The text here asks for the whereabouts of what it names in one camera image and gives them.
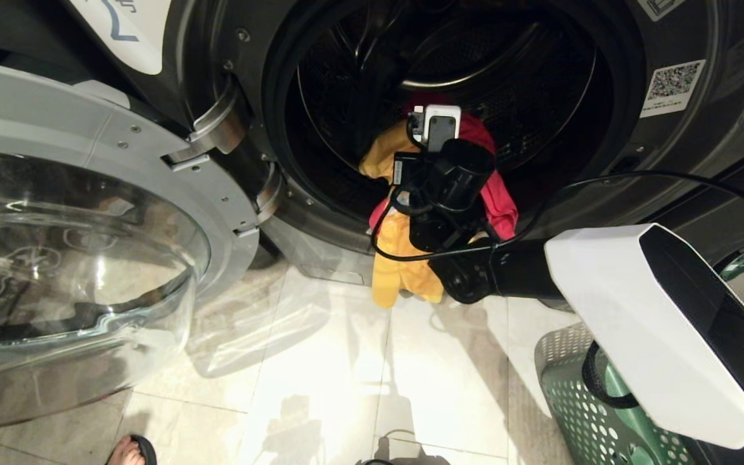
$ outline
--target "screw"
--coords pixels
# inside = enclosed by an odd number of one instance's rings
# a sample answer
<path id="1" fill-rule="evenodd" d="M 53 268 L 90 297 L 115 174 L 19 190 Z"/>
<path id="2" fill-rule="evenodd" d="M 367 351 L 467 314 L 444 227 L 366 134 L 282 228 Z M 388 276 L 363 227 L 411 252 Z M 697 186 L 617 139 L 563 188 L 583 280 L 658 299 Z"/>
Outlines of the screw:
<path id="1" fill-rule="evenodd" d="M 238 27 L 236 29 L 237 32 L 237 38 L 240 39 L 241 42 L 248 42 L 251 40 L 251 34 L 249 34 L 248 30 L 245 29 L 245 27 Z"/>

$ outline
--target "metal bracket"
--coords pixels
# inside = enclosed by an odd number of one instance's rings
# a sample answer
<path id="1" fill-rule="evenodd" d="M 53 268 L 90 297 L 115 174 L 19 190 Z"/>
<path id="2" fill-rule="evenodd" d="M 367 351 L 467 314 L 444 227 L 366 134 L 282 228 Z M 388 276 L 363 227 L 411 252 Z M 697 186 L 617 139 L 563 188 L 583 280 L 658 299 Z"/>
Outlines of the metal bracket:
<path id="1" fill-rule="evenodd" d="M 219 100 L 194 122 L 194 132 L 189 135 L 189 147 L 169 154 L 172 164 L 182 163 L 203 155 L 213 148 L 230 153 L 245 138 L 250 126 L 245 111 L 245 98 L 240 86 L 230 79 Z"/>
<path id="2" fill-rule="evenodd" d="M 286 180 L 277 163 L 269 163 L 269 179 L 257 194 L 257 224 L 263 223 L 280 208 L 282 193 L 286 191 Z"/>

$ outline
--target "green laundry basket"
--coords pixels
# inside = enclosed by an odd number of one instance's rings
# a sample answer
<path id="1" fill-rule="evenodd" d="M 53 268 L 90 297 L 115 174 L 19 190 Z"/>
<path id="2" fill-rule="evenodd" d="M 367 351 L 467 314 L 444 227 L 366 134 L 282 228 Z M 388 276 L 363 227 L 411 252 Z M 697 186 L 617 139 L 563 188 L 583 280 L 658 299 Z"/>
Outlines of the green laundry basket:
<path id="1" fill-rule="evenodd" d="M 679 435 L 661 429 L 641 409 L 605 406 L 587 390 L 581 367 L 593 336 L 584 324 L 547 333 L 535 347 L 541 391 L 576 465 L 692 465 Z M 602 353 L 596 357 L 608 393 L 628 394 Z"/>

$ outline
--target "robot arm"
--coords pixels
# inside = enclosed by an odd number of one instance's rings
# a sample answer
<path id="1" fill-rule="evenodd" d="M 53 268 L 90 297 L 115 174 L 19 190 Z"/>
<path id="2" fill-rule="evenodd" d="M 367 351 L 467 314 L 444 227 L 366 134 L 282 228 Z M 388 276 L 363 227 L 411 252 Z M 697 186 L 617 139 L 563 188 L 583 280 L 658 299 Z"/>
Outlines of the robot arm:
<path id="1" fill-rule="evenodd" d="M 472 241 L 485 227 L 478 192 L 491 156 L 443 133 L 442 143 L 421 134 L 438 152 L 396 156 L 396 194 L 410 201 L 393 195 L 393 206 L 411 216 L 410 239 L 429 253 L 496 244 Z M 658 426 L 727 457 L 744 452 L 744 304 L 687 242 L 641 224 L 481 249 L 429 258 L 453 298 L 564 298 Z"/>

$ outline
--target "laundry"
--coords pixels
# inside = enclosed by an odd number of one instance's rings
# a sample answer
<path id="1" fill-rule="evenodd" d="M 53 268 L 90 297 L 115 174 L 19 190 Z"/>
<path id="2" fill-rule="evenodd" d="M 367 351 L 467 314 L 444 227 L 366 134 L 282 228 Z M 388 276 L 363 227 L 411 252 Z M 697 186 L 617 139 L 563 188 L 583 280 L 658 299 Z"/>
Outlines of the laundry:
<path id="1" fill-rule="evenodd" d="M 395 162 L 396 151 L 419 152 L 420 149 L 411 143 L 407 137 L 407 121 L 399 121 L 390 127 L 372 144 L 369 152 L 360 162 L 360 171 L 370 178 L 384 178 L 392 183 L 392 168 Z M 484 123 L 471 114 L 461 115 L 461 127 L 459 138 L 481 145 L 490 153 L 495 155 L 495 142 L 490 136 Z M 484 200 L 487 220 L 498 233 L 499 238 L 506 241 L 516 234 L 516 223 L 519 221 L 519 210 L 516 203 L 510 197 L 501 174 L 494 172 L 487 179 L 484 188 L 481 189 L 481 198 Z M 369 215 L 369 227 L 375 227 L 378 218 L 386 208 L 387 198 L 381 200 L 377 207 Z"/>
<path id="2" fill-rule="evenodd" d="M 495 144 L 484 123 L 470 114 L 463 114 L 461 118 L 459 138 L 482 145 L 495 155 Z M 411 142 L 407 136 L 407 121 L 402 120 L 385 130 L 366 153 L 360 162 L 360 171 L 370 178 L 383 178 L 390 184 L 393 181 L 393 164 L 395 153 L 419 152 L 419 147 Z M 494 172 L 481 189 L 484 200 L 484 210 L 487 220 L 499 238 L 506 240 L 513 238 L 515 227 L 519 220 L 519 210 L 513 198 L 504 186 L 500 174 Z M 384 210 L 387 208 L 387 198 L 369 216 L 369 227 L 374 229 Z M 378 246 L 397 256 L 422 255 L 409 240 L 410 218 L 395 209 L 385 212 L 386 217 L 378 231 Z M 376 304 L 389 308 L 398 300 L 398 292 L 407 289 L 425 300 L 438 303 L 442 298 L 444 288 L 435 272 L 429 267 L 428 261 L 396 262 L 381 255 L 375 255 L 375 266 L 372 274 L 372 297 Z"/>

